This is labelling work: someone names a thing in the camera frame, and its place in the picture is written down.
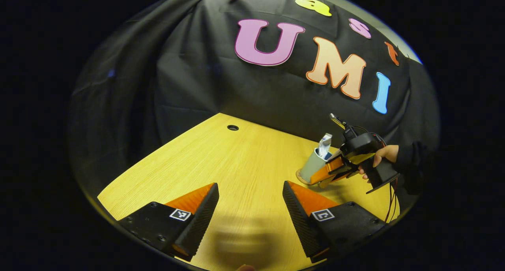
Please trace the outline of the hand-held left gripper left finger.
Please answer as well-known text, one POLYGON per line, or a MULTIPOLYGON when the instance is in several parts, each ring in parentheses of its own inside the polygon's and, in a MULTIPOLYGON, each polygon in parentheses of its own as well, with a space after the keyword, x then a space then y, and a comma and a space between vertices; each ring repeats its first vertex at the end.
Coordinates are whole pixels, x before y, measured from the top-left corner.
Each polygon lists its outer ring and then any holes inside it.
POLYGON ((149 202, 118 221, 127 232, 170 257, 191 261, 219 200, 210 183, 165 204, 149 202))

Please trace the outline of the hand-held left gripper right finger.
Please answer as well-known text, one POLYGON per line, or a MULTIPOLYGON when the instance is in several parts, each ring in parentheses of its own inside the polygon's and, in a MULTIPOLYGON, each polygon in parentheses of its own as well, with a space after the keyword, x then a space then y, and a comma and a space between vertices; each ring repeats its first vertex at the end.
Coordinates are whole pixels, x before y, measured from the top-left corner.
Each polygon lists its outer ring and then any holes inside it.
POLYGON ((388 228, 356 202, 339 204, 292 181, 283 183, 282 196, 312 263, 347 256, 388 228))

